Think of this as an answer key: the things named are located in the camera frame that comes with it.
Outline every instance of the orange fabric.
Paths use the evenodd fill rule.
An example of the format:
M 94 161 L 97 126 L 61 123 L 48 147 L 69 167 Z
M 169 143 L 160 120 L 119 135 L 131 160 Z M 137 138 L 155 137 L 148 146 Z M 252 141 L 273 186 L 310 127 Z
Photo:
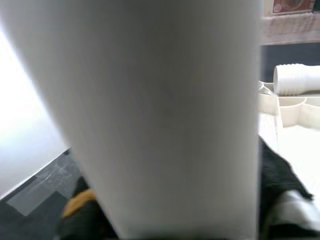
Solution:
M 70 217 L 89 201 L 96 201 L 96 193 L 92 189 L 81 192 L 72 198 L 64 208 L 63 217 Z

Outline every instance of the white plastic cup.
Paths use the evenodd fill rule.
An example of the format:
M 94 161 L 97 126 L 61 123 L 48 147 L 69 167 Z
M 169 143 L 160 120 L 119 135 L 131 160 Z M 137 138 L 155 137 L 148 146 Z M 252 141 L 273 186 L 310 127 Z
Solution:
M 320 66 L 278 65 L 273 72 L 274 92 L 280 96 L 320 91 Z

